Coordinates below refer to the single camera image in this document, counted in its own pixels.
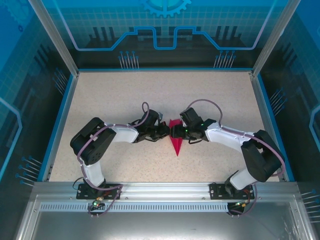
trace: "gear graphic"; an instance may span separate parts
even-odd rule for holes
[[[19,25],[22,25],[30,14],[28,0],[0,0],[0,6],[6,7]]]
[[[156,14],[157,17],[168,15],[173,17],[180,14],[181,10],[187,9],[187,4],[191,4],[191,0],[141,0],[144,10],[149,10],[150,14]]]

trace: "blue enclosure wall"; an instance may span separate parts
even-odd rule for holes
[[[0,23],[0,238],[12,240],[70,72],[28,1],[1,1]]]
[[[293,175],[307,192],[320,190],[319,9],[319,1],[300,2],[261,71]]]
[[[44,0],[81,69],[251,68],[287,0]]]

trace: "red cone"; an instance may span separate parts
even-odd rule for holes
[[[179,125],[179,124],[182,124],[182,120],[181,119],[175,119],[175,120],[171,120],[170,119],[169,128],[171,129],[173,126]],[[181,148],[183,139],[181,137],[180,138],[173,138],[171,136],[170,136],[170,139],[171,139],[172,145],[174,147],[175,153],[178,156],[179,152],[180,152],[180,148]]]

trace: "enclosure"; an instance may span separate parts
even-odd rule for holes
[[[1,239],[318,239],[319,9],[311,0],[0,1]],[[168,125],[196,99],[216,102],[223,126],[266,130],[281,151],[285,172],[256,184],[253,210],[231,217],[238,199],[211,196],[212,183],[246,167],[239,152],[183,141],[176,154],[166,136],[109,146],[102,172],[123,188],[91,219],[71,139],[94,117],[141,119],[143,102]],[[193,107],[219,120],[215,106]]]

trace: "speckled tabletop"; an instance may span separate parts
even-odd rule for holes
[[[215,101],[222,108],[225,126],[250,132],[264,128],[248,72],[82,72],[50,181],[72,182],[82,176],[70,140],[92,118],[127,124],[142,117],[141,104],[146,101],[168,123],[199,98]],[[210,103],[193,107],[204,120],[219,119]],[[165,137],[157,142],[111,144],[101,167],[108,182],[223,182],[244,168],[245,161],[234,149],[205,141],[194,145],[183,141],[176,156],[170,138]]]

